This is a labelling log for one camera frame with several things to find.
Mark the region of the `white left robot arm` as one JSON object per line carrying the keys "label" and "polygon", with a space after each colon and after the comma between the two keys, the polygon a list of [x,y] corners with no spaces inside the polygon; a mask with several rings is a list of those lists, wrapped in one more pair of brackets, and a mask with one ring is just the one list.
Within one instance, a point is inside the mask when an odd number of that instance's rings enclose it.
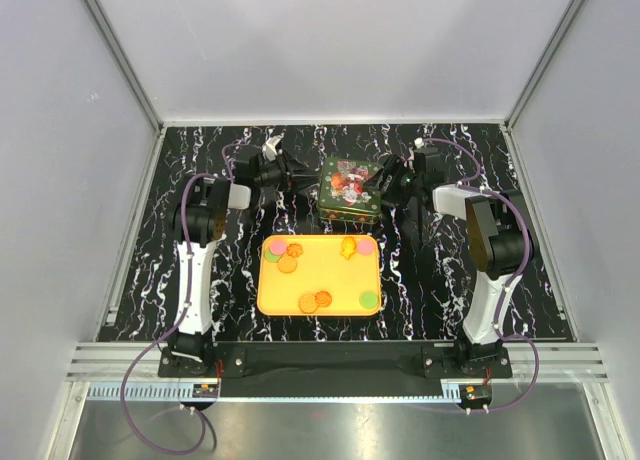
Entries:
{"label": "white left robot arm", "polygon": [[180,360],[196,376],[215,366],[211,274],[228,212],[249,209],[263,188],[292,189],[295,174],[304,169],[282,149],[265,150],[236,162],[230,179],[196,173],[186,181],[171,221],[179,267],[177,312],[166,336],[171,363]]}

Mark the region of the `gold tin lid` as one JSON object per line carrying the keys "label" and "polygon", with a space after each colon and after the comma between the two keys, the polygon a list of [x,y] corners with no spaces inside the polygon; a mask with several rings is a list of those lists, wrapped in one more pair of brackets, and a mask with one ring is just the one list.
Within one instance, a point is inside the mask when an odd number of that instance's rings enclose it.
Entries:
{"label": "gold tin lid", "polygon": [[381,168],[375,162],[329,157],[322,167],[320,205],[338,210],[377,210],[380,195],[364,184]]}

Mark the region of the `green christmas cookie tin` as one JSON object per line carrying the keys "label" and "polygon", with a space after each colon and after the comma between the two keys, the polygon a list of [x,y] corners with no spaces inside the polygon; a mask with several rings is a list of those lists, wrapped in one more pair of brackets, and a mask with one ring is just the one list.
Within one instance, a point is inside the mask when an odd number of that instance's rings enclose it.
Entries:
{"label": "green christmas cookie tin", "polygon": [[381,215],[381,200],[379,196],[364,195],[350,204],[344,197],[321,197],[318,212],[320,218],[327,221],[374,224]]}

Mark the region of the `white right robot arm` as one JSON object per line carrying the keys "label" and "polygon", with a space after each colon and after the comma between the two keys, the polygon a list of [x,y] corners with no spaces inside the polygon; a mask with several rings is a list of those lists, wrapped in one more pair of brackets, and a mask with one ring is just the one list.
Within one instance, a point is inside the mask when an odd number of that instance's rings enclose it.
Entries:
{"label": "white right robot arm", "polygon": [[454,184],[444,182],[439,151],[418,147],[409,161],[391,154],[381,169],[362,184],[370,196],[378,194],[388,206],[404,206],[414,198],[418,210],[432,209],[442,216],[466,222],[469,253],[476,282],[462,331],[454,341],[454,364],[466,376],[503,360],[506,336],[502,326],[513,290],[524,270],[539,253],[539,242],[524,195],[518,190],[494,191],[474,187],[474,174]]}

